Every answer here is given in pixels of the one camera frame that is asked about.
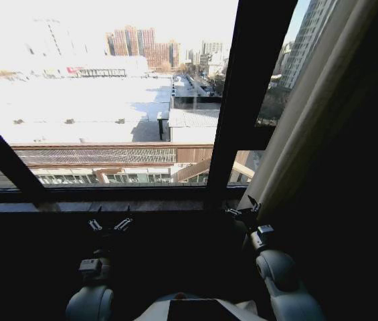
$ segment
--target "skyscraper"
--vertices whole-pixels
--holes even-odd
[[[223,51],[223,43],[222,42],[205,42],[202,41],[201,47],[201,54],[216,54],[217,52]]]
[[[336,0],[311,0],[304,14],[302,25],[297,33],[294,45],[284,66],[280,84],[293,88],[306,62],[313,51]]]
[[[114,30],[114,51],[117,56],[129,56],[125,30]]]
[[[109,56],[116,55],[116,52],[114,50],[114,34],[112,32],[106,33],[106,53]]]
[[[180,44],[175,41],[156,43],[154,28],[137,29],[127,25],[123,30],[114,30],[112,38],[117,56],[144,56],[150,68],[160,67],[164,62],[177,67],[181,61]]]
[[[33,35],[26,43],[31,54],[50,56],[71,56],[77,54],[68,28],[55,19],[34,19]]]
[[[171,67],[175,68],[179,66],[179,48],[180,44],[174,40],[169,42],[169,63]]]

